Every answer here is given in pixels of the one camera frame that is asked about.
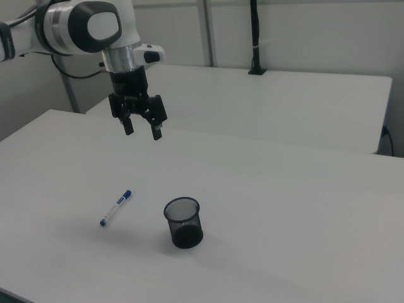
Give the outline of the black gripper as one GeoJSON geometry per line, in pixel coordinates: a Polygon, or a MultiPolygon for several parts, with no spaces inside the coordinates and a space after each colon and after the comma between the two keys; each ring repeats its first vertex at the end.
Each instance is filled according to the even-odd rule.
{"type": "Polygon", "coordinates": [[[161,128],[167,120],[167,113],[160,95],[149,96],[148,80],[145,67],[123,73],[110,73],[114,92],[112,99],[112,115],[117,117],[127,136],[134,133],[130,115],[137,114],[150,121],[154,140],[162,137],[161,128]]]}

